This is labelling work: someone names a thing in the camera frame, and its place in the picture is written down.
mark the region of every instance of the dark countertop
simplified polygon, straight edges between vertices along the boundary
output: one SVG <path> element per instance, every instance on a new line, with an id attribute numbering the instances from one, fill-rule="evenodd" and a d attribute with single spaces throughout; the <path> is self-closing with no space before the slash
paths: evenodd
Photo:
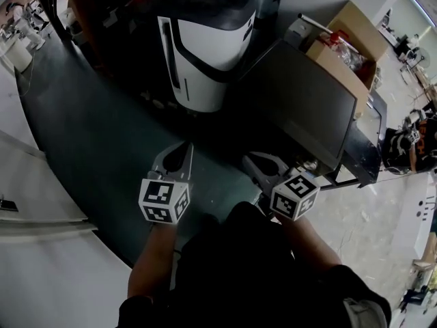
<path id="1" fill-rule="evenodd" d="M 98 236 L 127 263 L 135 262 L 150 229 L 138 206 L 141 179 L 172 144 L 189 139 L 195 145 L 192 202 L 180 222 L 178 249 L 198 232 L 202 214 L 224 220 L 238 202 L 257 199 L 249 177 L 197 135 L 208 127 L 196 130 L 203 126 L 196 118 L 146 106 L 94 72 L 55 33 L 36 52 L 33 74 L 29 67 L 18 76 L 21 94 L 30 77 L 22 103 L 38 145 Z"/>

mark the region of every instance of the desk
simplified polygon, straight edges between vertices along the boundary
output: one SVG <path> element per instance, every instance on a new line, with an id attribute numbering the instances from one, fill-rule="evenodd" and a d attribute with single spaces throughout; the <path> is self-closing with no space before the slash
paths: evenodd
<path id="1" fill-rule="evenodd" d="M 427 111 L 428 109 L 431 109 L 433 112 L 435 112 L 437 108 L 437 86 L 431 84 L 427 75 L 424 74 L 418 67 L 414 69 L 414 75 L 417 77 L 423 88 L 423 93 L 418 95 L 416 99 L 422 95 L 425 95 L 429 103 L 424 106 L 423 110 Z"/>
<path id="2" fill-rule="evenodd" d="M 389 31 L 384 27 L 380 27 L 378 31 L 382 34 L 382 36 L 384 36 L 391 46 L 395 47 L 397 44 L 399 44 L 396 37 L 393 34 L 390 34 Z"/>
<path id="3" fill-rule="evenodd" d="M 10 50 L 17 39 L 8 40 L 6 51 Z M 14 66 L 0 53 L 0 139 L 14 144 L 31 154 L 40 153 L 27 123 L 23 106 L 18 95 Z"/>
<path id="4" fill-rule="evenodd" d="M 392 248 L 398 256 L 423 256 L 436 206 L 436 188 L 429 174 L 407 177 L 402 213 L 393 235 Z"/>
<path id="5" fill-rule="evenodd" d="M 20 73 L 32 62 L 32 55 L 26 50 L 18 34 L 6 42 L 0 42 L 0 57 L 6 57 Z"/>
<path id="6" fill-rule="evenodd" d="M 380 127 L 377 136 L 377 146 L 360 130 L 358 121 L 352 123 L 341 164 L 325 178 L 331 185 L 322 187 L 322 189 L 336 189 L 352 185 L 364 187 L 375 183 L 378 179 L 381 167 L 381 151 L 385 140 L 386 123 L 387 123 L 387 104 L 381 96 L 375 91 L 371 91 L 373 98 L 373 108 L 380 115 Z M 356 178 L 344 182 L 337 182 L 337 177 L 341 166 L 344 165 Z"/>
<path id="7" fill-rule="evenodd" d="M 188 139 L 195 145 L 193 198 L 176 249 L 201 229 L 202 214 L 223 221 L 238 202 L 257 200 L 259 189 L 235 168 L 243 151 L 234 149 L 233 140 L 239 147 L 244 137 L 230 135 L 239 128 L 226 113 L 192 118 L 144 107 L 142 98 L 100 77 L 77 48 L 55 36 L 38 51 L 35 63 L 32 86 L 22 98 L 32 131 L 99 237 L 127 263 L 137 260 L 150 229 L 138 207 L 141 179 L 171 144 Z M 19 85 L 26 91 L 28 82 Z M 249 125 L 245 135 L 258 138 L 262 132 Z"/>

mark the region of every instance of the black clothing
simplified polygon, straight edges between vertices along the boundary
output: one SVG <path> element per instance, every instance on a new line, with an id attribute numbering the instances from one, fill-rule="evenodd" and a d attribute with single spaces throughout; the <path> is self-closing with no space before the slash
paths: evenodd
<path id="1" fill-rule="evenodd" d="M 351 269 L 336 266 L 320 276 L 311 273 L 291 255 L 282 226 L 243 202 L 223 225 L 184 246 L 175 290 L 167 300 L 161 304 L 146 297 L 126 300 L 118 327 L 170 322 L 207 327 L 234 322 L 351 327 L 345 299 L 375 303 L 388 326 L 389 304 Z"/>
<path id="2" fill-rule="evenodd" d="M 428 118 L 416 123 L 416 126 L 421 137 L 415 144 L 416 171 L 417 173 L 428 172 L 437 165 L 437 119 Z M 397 169 L 400 174 L 411 172 L 410 148 L 411 143 L 405 132 L 387 129 L 382 151 L 384 166 Z"/>

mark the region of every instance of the box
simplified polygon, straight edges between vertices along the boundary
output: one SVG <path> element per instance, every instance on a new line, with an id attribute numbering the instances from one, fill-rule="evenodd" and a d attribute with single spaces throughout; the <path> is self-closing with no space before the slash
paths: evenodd
<path id="1" fill-rule="evenodd" d="M 328 28 L 332 31 L 342 30 L 348 34 L 347 41 L 369 60 L 368 68 L 359 78 L 322 42 L 316 40 L 307 51 L 308 57 L 321 65 L 356 97 L 355 119 L 358 119 L 366 107 L 376 74 L 376 64 L 386 53 L 389 45 L 371 21 L 351 1 L 334 17 Z"/>
<path id="2" fill-rule="evenodd" d="M 425 251 L 421 258 L 421 262 L 427 262 L 433 264 L 436 262 L 436 248 L 437 248 L 437 236 L 435 232 L 429 233 L 428 241 L 426 243 Z"/>

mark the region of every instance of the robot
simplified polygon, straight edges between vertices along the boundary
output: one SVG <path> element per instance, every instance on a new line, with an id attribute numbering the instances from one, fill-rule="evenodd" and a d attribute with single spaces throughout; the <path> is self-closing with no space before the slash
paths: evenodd
<path id="1" fill-rule="evenodd" d="M 397 175 L 427 172 L 435 167 L 436 158 L 437 118 L 434 115 L 415 109 L 399 130 L 386 130 L 382 162 L 387 171 Z"/>
<path id="2" fill-rule="evenodd" d="M 184 142 L 170 146 L 155 158 L 142 180 L 139 207 L 146 220 L 177 224 L 190 204 L 191 164 L 194 147 Z M 280 213 L 291 220 L 310 211 L 320 187 L 306 172 L 290 169 L 279 157 L 250 152 L 243 170 L 262 190 L 257 202 L 265 216 Z"/>
<path id="3" fill-rule="evenodd" d="M 190 204 L 193 144 L 178 143 L 163 150 L 141 183 L 139 207 L 146 220 L 177 224 Z"/>

